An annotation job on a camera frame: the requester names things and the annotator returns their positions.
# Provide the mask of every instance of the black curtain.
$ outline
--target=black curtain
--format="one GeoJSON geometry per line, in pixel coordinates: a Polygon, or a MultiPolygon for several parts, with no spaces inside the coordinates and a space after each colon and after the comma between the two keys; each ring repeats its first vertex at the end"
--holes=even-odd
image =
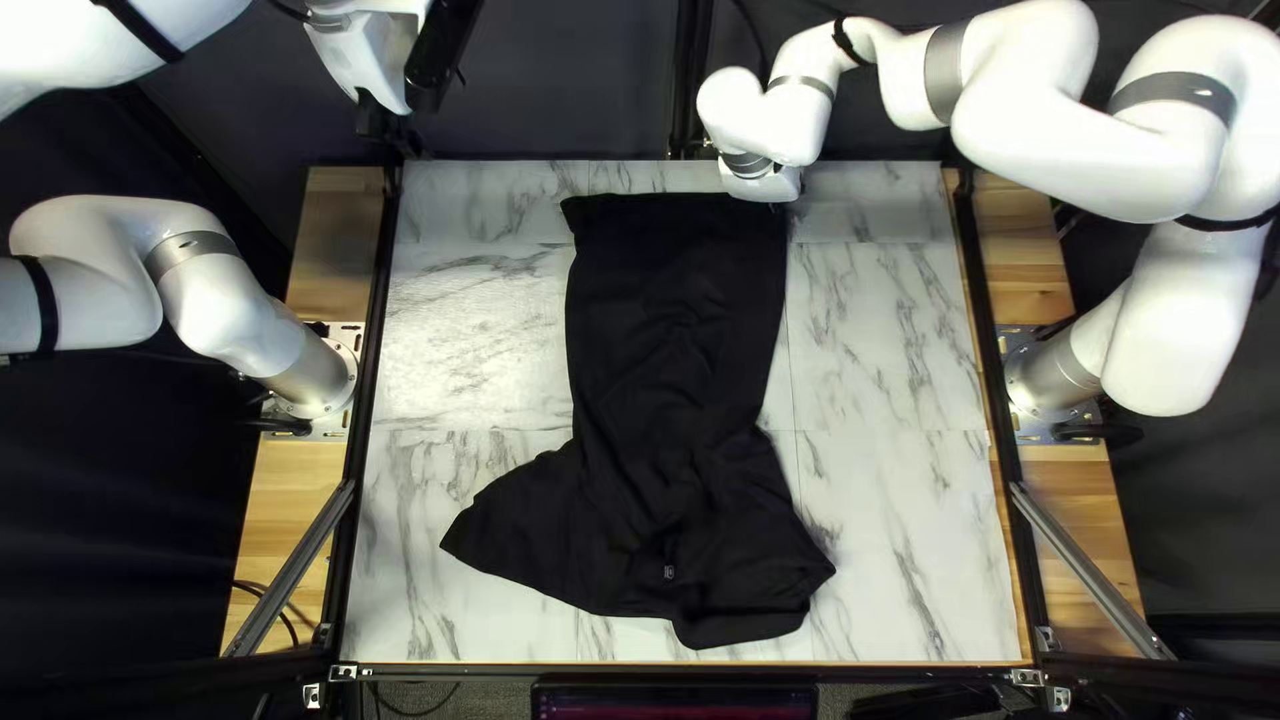
{"type": "MultiPolygon", "coordinates": [[[[125,86],[0,122],[0,232],[72,193],[214,211],[269,292],[288,252],[125,86]]],[[[3,246],[8,252],[8,243],[3,246]]],[[[219,652],[257,434],[256,388],[164,327],[128,350],[0,368],[0,626],[6,680],[219,652]]]]}

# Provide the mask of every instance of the black strap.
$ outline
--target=black strap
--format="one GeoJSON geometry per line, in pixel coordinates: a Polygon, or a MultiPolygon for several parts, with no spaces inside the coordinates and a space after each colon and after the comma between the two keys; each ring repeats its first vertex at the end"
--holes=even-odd
{"type": "Polygon", "coordinates": [[[27,268],[31,284],[36,288],[36,307],[40,309],[40,343],[36,346],[36,352],[47,355],[58,345],[58,300],[54,299],[54,283],[49,282],[49,273],[38,258],[14,255],[14,260],[27,268]]]}
{"type": "Polygon", "coordinates": [[[156,26],[151,24],[150,20],[142,17],[142,13],[140,13],[137,8],[129,5],[129,0],[90,0],[90,1],[100,8],[106,8],[113,15],[115,15],[115,19],[119,20],[122,26],[124,26],[124,29],[132,32],[133,37],[137,37],[138,41],[142,42],[142,45],[147,46],[147,50],[155,53],[156,56],[164,60],[165,63],[177,63],[183,58],[182,50],[178,50],[177,45],[169,42],[168,37],[160,35],[160,31],[156,29],[156,26]]]}
{"type": "Polygon", "coordinates": [[[1260,228],[1271,222],[1280,213],[1280,205],[1271,208],[1261,215],[1254,215],[1252,218],[1245,218],[1243,220],[1207,220],[1204,218],[1197,218],[1196,215],[1183,215],[1181,218],[1174,218],[1174,222],[1179,225],[1192,228],[1193,231],[1201,232],[1234,232],[1234,231],[1247,231],[1249,228],[1260,228]]]}
{"type": "Polygon", "coordinates": [[[836,32],[831,33],[831,38],[836,41],[837,47],[845,51],[845,55],[849,55],[850,60],[859,65],[874,65],[876,63],[863,58],[858,54],[858,50],[854,50],[854,41],[849,40],[849,36],[845,35],[844,24],[846,19],[849,18],[836,18],[836,32]]]}

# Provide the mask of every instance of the metal mounting plate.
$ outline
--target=metal mounting plate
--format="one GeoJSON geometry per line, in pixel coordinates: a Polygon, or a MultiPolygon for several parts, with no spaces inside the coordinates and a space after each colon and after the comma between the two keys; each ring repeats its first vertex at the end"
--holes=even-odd
{"type": "MultiPolygon", "coordinates": [[[[337,346],[339,354],[346,355],[349,352],[355,357],[355,361],[358,363],[361,352],[365,348],[365,323],[326,320],[325,324],[329,327],[329,337],[325,338],[325,342],[337,346]]],[[[308,436],[300,437],[293,433],[271,430],[266,430],[264,434],[273,441],[285,442],[347,442],[347,433],[351,429],[351,404],[352,400],[347,400],[342,407],[311,420],[311,434],[308,436]]],[[[294,420],[292,415],[284,411],[284,401],[274,395],[262,402],[261,416],[294,420]]]]}
{"type": "Polygon", "coordinates": [[[1009,680],[1023,688],[1043,688],[1044,673],[1033,667],[1014,667],[1009,671],[1009,680]]]}
{"type": "MultiPolygon", "coordinates": [[[[1000,356],[1006,357],[1010,352],[1018,352],[1020,348],[1036,342],[1036,338],[1032,337],[1032,331],[1037,327],[996,325],[996,342],[1000,345],[1000,356]]],[[[1096,400],[1085,400],[1068,410],[1068,414],[1071,416],[1073,423],[1078,421],[1082,425],[1102,421],[1096,400]]],[[[1014,420],[1014,436],[1018,438],[1018,445],[1098,445],[1102,442],[1096,437],[1056,441],[1052,433],[1055,423],[1024,413],[1012,402],[1009,404],[1009,415],[1014,420]]]]}

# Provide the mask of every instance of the marble surface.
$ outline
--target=marble surface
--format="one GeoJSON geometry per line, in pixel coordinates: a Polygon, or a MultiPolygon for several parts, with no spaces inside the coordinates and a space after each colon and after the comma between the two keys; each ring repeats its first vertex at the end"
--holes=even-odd
{"type": "Polygon", "coordinates": [[[828,163],[792,204],[760,425],[836,564],[805,624],[692,651],[439,550],[486,483],[570,437],[558,202],[718,192],[713,163],[406,168],[342,656],[361,662],[1019,659],[959,259],[932,163],[828,163]]]}

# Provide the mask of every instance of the metal bracket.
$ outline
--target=metal bracket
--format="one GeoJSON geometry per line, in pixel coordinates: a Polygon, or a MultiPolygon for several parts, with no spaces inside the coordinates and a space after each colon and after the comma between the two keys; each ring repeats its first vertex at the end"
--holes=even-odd
{"type": "Polygon", "coordinates": [[[1053,702],[1050,703],[1050,712],[1066,712],[1071,707],[1071,691],[1069,688],[1053,688],[1053,702]]]}
{"type": "Polygon", "coordinates": [[[1015,667],[1009,671],[1009,680],[1020,688],[1043,688],[1044,673],[1034,667],[1015,667]]]}
{"type": "Polygon", "coordinates": [[[311,566],[311,561],[320,553],[324,541],[333,532],[338,520],[342,519],[342,514],[347,511],[355,493],[356,483],[353,480],[343,482],[333,491],[333,495],[329,496],[324,507],[320,509],[316,519],[311,521],[311,527],[302,534],[302,539],[298,541],[293,552],[284,560],[284,565],[275,574],[275,579],[271,580],[266,592],[253,605],[253,610],[250,610],[248,618],[244,619],[244,624],[241,625],[236,637],[232,638],[223,657],[242,657],[257,652],[257,647],[262,644],[262,638],[271,629],[271,624],[275,623],[275,618],[280,614],[284,603],[289,601],[293,588],[298,587],[298,582],[302,580],[302,575],[311,566]]]}
{"type": "Polygon", "coordinates": [[[1148,660],[1178,660],[1165,643],[1160,639],[1142,615],[1129,605],[1120,591],[1111,584],[1111,580],[1093,564],[1088,553],[1084,552],[1071,533],[1066,532],[1052,514],[1039,506],[1021,484],[1009,486],[1009,497],[1014,501],[1018,511],[1036,528],[1039,537],[1053,548],[1053,552],[1062,559],[1062,562],[1071,573],[1080,579],[1089,597],[1097,603],[1102,614],[1111,620],[1111,624],[1120,630],[1143,657],[1148,660]]]}
{"type": "MultiPolygon", "coordinates": [[[[361,352],[365,348],[365,323],[326,320],[324,324],[329,329],[329,336],[325,338],[325,342],[333,345],[334,348],[338,350],[338,354],[344,356],[348,364],[348,370],[351,370],[349,380],[355,382],[355,375],[358,370],[351,366],[352,356],[355,357],[356,365],[358,365],[361,352]]],[[[266,437],[273,441],[278,439],[285,442],[347,442],[347,433],[351,432],[353,401],[355,395],[352,395],[352,400],[348,400],[342,407],[311,420],[311,434],[296,436],[283,430],[268,430],[266,437]]],[[[288,413],[287,406],[288,404],[283,398],[273,395],[262,402],[261,416],[268,419],[294,420],[294,416],[288,413]]]]}
{"type": "Polygon", "coordinates": [[[356,679],[356,666],[355,665],[330,665],[329,666],[329,682],[330,683],[349,683],[356,679]]]}
{"type": "Polygon", "coordinates": [[[329,644],[330,637],[333,637],[333,623],[319,623],[311,633],[311,644],[324,647],[329,644]]]}
{"type": "Polygon", "coordinates": [[[1048,625],[1036,626],[1036,646],[1039,647],[1041,652],[1057,652],[1062,650],[1062,643],[1057,642],[1053,628],[1048,625]]]}
{"type": "MultiPolygon", "coordinates": [[[[1000,346],[1001,357],[1012,352],[1019,352],[1024,347],[1036,342],[1032,334],[1038,325],[996,325],[996,342],[1000,346]]],[[[1061,418],[1037,418],[1009,404],[1009,415],[1014,421],[1014,437],[1018,445],[1098,445],[1102,441],[1097,437],[1078,437],[1071,439],[1053,439],[1053,425],[1059,420],[1066,419],[1071,423],[1080,421],[1083,425],[1097,424],[1102,419],[1097,400],[1085,400],[1075,407],[1062,411],[1061,418]]]]}
{"type": "Polygon", "coordinates": [[[302,707],[320,710],[320,683],[302,685],[302,707]]]}

